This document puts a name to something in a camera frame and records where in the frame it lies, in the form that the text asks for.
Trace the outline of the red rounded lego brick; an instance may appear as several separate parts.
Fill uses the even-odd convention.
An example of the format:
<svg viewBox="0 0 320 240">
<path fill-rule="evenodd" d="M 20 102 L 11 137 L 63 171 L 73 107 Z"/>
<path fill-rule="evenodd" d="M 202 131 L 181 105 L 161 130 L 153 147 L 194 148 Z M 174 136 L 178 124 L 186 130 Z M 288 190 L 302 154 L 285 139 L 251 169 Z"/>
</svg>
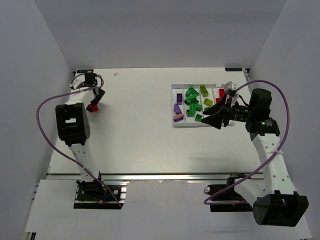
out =
<svg viewBox="0 0 320 240">
<path fill-rule="evenodd" d="M 92 112 L 96 112 L 99 110 L 99 107 L 97 105 L 92 105 L 92 104 L 89 104 L 87 107 L 86 107 L 86 110 L 90 113 Z"/>
</svg>

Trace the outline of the green lego brick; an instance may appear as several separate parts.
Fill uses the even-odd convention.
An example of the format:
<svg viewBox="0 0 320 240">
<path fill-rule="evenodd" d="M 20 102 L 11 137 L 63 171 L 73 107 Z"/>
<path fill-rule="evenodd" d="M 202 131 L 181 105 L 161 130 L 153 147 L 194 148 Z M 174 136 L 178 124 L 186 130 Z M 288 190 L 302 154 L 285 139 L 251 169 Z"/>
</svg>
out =
<svg viewBox="0 0 320 240">
<path fill-rule="evenodd" d="M 202 120 L 202 115 L 200 115 L 200 114 L 197 114 L 197 115 L 195 116 L 195 118 L 194 118 L 194 121 L 195 121 L 195 122 L 201 122 L 201 120 Z"/>
</svg>

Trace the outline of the green square lego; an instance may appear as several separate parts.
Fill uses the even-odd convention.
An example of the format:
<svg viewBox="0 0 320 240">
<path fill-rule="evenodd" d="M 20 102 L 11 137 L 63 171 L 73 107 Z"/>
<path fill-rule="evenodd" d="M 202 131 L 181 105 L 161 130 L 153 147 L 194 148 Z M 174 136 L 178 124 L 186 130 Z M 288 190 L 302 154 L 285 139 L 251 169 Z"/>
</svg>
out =
<svg viewBox="0 0 320 240">
<path fill-rule="evenodd" d="M 186 111 L 186 116 L 187 116 L 187 117 L 193 117 L 194 114 L 191 113 L 189 110 L 187 110 L 187 111 Z"/>
</svg>

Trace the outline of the green long lego plate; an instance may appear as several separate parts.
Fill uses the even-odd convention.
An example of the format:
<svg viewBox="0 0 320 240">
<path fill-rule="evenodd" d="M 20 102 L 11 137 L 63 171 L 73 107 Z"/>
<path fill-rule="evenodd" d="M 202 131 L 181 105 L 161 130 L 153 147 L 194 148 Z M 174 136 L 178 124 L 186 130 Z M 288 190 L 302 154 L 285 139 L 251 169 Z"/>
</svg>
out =
<svg viewBox="0 0 320 240">
<path fill-rule="evenodd" d="M 196 104 L 195 103 L 191 103 L 189 105 L 189 109 L 187 109 L 187 112 L 189 115 L 194 115 L 196 113 Z"/>
</svg>

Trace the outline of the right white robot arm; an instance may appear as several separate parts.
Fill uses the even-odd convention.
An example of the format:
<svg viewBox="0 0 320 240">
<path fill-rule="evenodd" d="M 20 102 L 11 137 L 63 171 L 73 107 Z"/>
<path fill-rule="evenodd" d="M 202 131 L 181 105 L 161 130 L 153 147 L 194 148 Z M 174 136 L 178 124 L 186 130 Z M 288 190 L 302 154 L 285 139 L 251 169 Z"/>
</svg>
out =
<svg viewBox="0 0 320 240">
<path fill-rule="evenodd" d="M 260 161 L 258 170 L 264 177 L 264 188 L 260 188 L 250 174 L 231 176 L 226 187 L 208 197 L 205 204 L 248 204 L 258 225 L 295 227 L 309 201 L 297 192 L 287 171 L 281 152 L 283 139 L 277 122 L 270 117 L 271 102 L 270 91 L 256 88 L 247 105 L 239 105 L 234 97 L 225 94 L 204 111 L 206 117 L 201 122 L 216 129 L 226 127 L 230 121 L 245 123 Z"/>
</svg>

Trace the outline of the lime and green lego stack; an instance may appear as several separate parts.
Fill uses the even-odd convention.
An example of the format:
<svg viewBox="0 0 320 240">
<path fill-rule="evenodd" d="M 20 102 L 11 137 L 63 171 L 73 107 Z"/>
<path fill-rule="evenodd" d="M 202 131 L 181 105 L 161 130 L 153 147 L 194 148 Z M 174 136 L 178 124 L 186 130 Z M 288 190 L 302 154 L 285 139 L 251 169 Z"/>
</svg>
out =
<svg viewBox="0 0 320 240">
<path fill-rule="evenodd" d="M 199 89 L 200 89 L 200 93 L 201 93 L 203 98 L 206 98 L 206 97 L 209 96 L 209 92 L 208 92 L 207 88 L 204 85 L 200 85 Z"/>
</svg>

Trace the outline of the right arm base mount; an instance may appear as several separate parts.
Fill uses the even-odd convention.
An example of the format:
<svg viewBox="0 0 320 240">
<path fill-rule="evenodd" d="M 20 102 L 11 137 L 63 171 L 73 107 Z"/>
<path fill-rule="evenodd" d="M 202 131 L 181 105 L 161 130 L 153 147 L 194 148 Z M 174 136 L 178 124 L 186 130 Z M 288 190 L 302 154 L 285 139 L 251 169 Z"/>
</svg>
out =
<svg viewBox="0 0 320 240">
<path fill-rule="evenodd" d="M 230 175 L 225 184 L 210 184 L 204 188 L 204 193 L 208 196 L 215 194 L 216 192 L 232 185 L 235 180 L 245 177 L 244 174 L 232 174 Z M 239 204 L 226 204 L 226 202 L 243 202 L 244 198 L 235 192 L 233 188 L 215 196 L 212 199 L 213 202 L 222 204 L 210 205 L 211 213 L 231 213 L 231 212 L 252 212 L 253 209 L 248 203 Z"/>
</svg>

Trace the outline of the red curved lego brick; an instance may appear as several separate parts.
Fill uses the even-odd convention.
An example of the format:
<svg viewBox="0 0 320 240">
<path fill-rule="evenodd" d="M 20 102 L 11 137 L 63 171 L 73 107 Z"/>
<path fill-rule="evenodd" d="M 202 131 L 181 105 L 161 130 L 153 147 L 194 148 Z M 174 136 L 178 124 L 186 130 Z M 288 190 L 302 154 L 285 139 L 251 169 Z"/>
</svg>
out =
<svg viewBox="0 0 320 240">
<path fill-rule="evenodd" d="M 223 88 L 220 88 L 218 90 L 218 93 L 219 93 L 219 97 L 222 98 L 225 95 L 225 90 Z"/>
</svg>

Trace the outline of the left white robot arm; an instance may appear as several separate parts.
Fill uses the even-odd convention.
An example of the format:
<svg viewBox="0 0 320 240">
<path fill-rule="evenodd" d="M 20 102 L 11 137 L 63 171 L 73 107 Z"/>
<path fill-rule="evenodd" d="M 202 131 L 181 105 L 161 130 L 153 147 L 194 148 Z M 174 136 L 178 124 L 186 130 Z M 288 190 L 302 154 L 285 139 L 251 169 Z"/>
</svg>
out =
<svg viewBox="0 0 320 240">
<path fill-rule="evenodd" d="M 92 70 L 79 71 L 70 83 L 68 101 L 55 107 L 58 137 L 72 152 L 82 184 L 101 179 L 89 146 L 91 128 L 87 115 L 97 110 L 105 94 L 99 86 L 103 80 L 99 79 Z"/>
</svg>

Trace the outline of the purple curved lego brick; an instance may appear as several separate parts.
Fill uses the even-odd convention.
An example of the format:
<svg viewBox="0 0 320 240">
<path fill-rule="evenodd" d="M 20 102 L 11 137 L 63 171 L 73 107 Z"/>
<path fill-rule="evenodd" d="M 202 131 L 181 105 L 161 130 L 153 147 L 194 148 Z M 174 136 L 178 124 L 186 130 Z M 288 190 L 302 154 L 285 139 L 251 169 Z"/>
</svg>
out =
<svg viewBox="0 0 320 240">
<path fill-rule="evenodd" d="M 175 113 L 176 113 L 177 115 L 182 113 L 179 105 L 176 104 L 176 103 L 173 105 L 173 110 L 175 111 Z"/>
</svg>

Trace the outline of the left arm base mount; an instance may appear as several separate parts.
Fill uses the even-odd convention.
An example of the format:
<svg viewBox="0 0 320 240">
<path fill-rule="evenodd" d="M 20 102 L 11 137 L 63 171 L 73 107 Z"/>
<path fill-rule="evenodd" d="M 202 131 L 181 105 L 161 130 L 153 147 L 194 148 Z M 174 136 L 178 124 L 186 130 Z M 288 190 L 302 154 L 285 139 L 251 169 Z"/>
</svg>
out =
<svg viewBox="0 0 320 240">
<path fill-rule="evenodd" d="M 121 210 L 124 204 L 122 186 L 112 184 L 109 190 L 96 181 L 76 181 L 73 208 L 82 210 Z"/>
</svg>

